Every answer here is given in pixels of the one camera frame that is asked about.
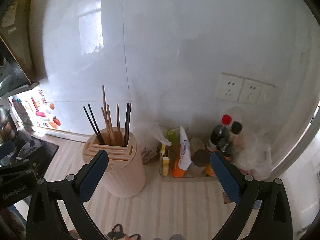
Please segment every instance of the soy sauce bottle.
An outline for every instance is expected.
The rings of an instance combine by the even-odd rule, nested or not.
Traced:
[[[227,128],[227,126],[231,123],[232,121],[232,118],[230,115],[227,115],[225,114],[223,117],[222,117],[222,125],[217,125],[212,133],[211,133],[211,136],[207,142],[207,145],[206,145],[206,149],[209,151],[209,152],[214,152],[217,150],[217,145],[218,145],[218,142],[221,138],[224,138],[224,137],[228,137],[229,135],[229,130]]]
[[[225,157],[231,157],[232,146],[241,131],[242,124],[237,121],[234,121],[231,125],[229,137],[221,138],[218,141],[217,150],[219,150]]]

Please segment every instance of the cat-patterned rug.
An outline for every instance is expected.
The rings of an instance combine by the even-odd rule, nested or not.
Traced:
[[[69,231],[70,235],[78,240],[81,240],[78,232],[73,229]],[[139,234],[134,234],[132,236],[128,236],[123,232],[123,226],[121,224],[116,224],[113,229],[107,233],[106,235],[106,239],[111,239],[111,240],[141,240],[141,236]],[[157,237],[154,238],[153,240],[162,240],[161,238]],[[185,240],[185,238],[180,235],[180,234],[176,234],[173,235],[169,240]]]

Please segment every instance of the orange bottle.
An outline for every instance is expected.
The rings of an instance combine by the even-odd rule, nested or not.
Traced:
[[[176,178],[180,178],[184,175],[186,171],[179,168],[179,160],[180,160],[180,140],[174,130],[169,129],[167,131],[168,140],[172,143],[172,150],[176,154],[176,160],[174,162],[172,168],[172,176]]]

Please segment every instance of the kitchen countertop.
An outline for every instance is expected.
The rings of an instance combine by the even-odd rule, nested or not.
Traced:
[[[63,180],[84,165],[84,143],[28,133],[59,145],[44,176],[47,181]],[[146,184],[134,197],[115,197],[99,183],[90,201],[84,203],[92,220],[105,234],[120,223],[125,233],[138,233],[146,240],[155,237],[167,240],[174,234],[182,234],[186,239],[212,239],[235,207],[234,203],[223,203],[223,188],[217,178],[164,178],[159,175],[158,165],[156,162],[144,166]],[[67,227],[73,229],[63,201],[58,203]],[[28,207],[20,207],[21,203],[16,206],[26,216]],[[249,233],[257,212],[252,211],[240,239]]]

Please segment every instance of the black chopstick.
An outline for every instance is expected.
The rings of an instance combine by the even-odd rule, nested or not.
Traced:
[[[129,142],[130,114],[131,114],[131,103],[130,103],[130,105],[129,105],[129,114],[128,114],[128,132],[127,132],[127,143],[126,143],[126,146],[128,145],[128,142]]]
[[[84,109],[84,111],[85,111],[85,114],[87,115],[87,118],[88,118],[91,126],[92,126],[92,129],[94,130],[94,133],[96,134],[97,138],[99,139],[99,135],[98,135],[98,133],[97,133],[97,130],[95,129],[95,127],[94,127],[94,125],[93,125],[93,123],[92,123],[92,121],[91,121],[91,119],[90,119],[90,116],[89,116],[89,114],[88,114],[88,112],[87,112],[87,109],[85,109],[85,106],[83,107],[83,109]]]
[[[89,103],[88,103],[88,107],[89,107],[90,114],[91,114],[91,116],[92,116],[94,125],[96,126],[96,129],[97,129],[97,132],[98,132],[98,135],[99,135],[98,139],[99,139],[99,141],[100,141],[100,143],[101,143],[102,145],[106,145],[106,143],[104,142],[104,140],[103,140],[103,138],[102,138],[102,135],[101,135],[101,133],[100,133],[99,127],[98,127],[98,125],[97,125],[96,119],[94,118],[94,115],[93,115],[93,112],[92,112],[92,109],[91,109],[91,106],[90,106]]]
[[[128,127],[127,126],[128,126],[129,105],[130,105],[130,103],[127,103],[127,113],[125,114],[124,141],[123,141],[124,147],[126,147],[126,142],[127,142],[127,137],[128,137],[128,131],[127,131]]]

